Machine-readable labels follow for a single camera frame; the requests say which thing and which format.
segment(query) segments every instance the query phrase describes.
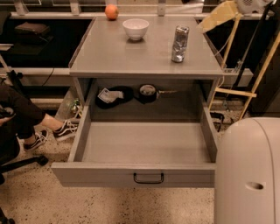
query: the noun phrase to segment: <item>white appliance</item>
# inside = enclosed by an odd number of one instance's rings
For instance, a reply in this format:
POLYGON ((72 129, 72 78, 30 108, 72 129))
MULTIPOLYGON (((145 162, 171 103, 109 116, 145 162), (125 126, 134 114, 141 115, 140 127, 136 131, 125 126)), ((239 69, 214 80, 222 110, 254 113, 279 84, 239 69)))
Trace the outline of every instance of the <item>white appliance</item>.
POLYGON ((215 224, 280 223, 280 118, 248 118, 220 142, 215 224))

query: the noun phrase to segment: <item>small hole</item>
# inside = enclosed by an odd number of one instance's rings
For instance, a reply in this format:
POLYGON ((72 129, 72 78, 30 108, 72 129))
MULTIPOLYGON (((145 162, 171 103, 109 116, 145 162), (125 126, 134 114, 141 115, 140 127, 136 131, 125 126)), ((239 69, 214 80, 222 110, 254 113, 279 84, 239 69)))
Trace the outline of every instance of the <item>small hole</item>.
POLYGON ((246 187, 250 190, 262 190, 264 188, 262 184, 256 182, 248 182, 246 184, 246 187))

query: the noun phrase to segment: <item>silver can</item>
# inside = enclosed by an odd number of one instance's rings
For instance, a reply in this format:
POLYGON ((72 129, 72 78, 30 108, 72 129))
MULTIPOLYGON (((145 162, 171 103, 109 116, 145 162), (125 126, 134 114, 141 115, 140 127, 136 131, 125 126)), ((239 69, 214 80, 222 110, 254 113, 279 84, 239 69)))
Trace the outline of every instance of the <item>silver can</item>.
POLYGON ((172 61, 182 62, 184 60, 189 31, 190 29, 186 25, 176 26, 175 38, 172 46, 172 61))

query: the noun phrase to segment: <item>cabinet top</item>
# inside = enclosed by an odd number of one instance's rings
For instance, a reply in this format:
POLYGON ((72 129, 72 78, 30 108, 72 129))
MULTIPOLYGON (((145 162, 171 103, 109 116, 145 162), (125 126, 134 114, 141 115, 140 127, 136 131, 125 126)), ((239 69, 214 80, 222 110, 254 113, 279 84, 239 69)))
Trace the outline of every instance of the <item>cabinet top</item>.
POLYGON ((197 22, 187 16, 119 16, 108 21, 99 16, 90 28, 77 54, 70 74, 77 77, 169 77, 213 78, 222 75, 212 50, 197 22), (123 21, 143 18, 149 21, 147 33, 140 41, 131 41, 123 29, 123 21), (190 28, 185 59, 171 60, 177 25, 190 28))

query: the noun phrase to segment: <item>white bowl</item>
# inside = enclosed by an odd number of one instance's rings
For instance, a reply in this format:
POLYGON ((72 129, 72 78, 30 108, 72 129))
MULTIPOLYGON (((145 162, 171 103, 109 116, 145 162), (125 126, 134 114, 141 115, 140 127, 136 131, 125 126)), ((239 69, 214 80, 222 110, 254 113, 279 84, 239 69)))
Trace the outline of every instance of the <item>white bowl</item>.
POLYGON ((130 39, 139 40, 146 34, 149 22, 141 18, 132 18, 125 20, 122 26, 130 39))

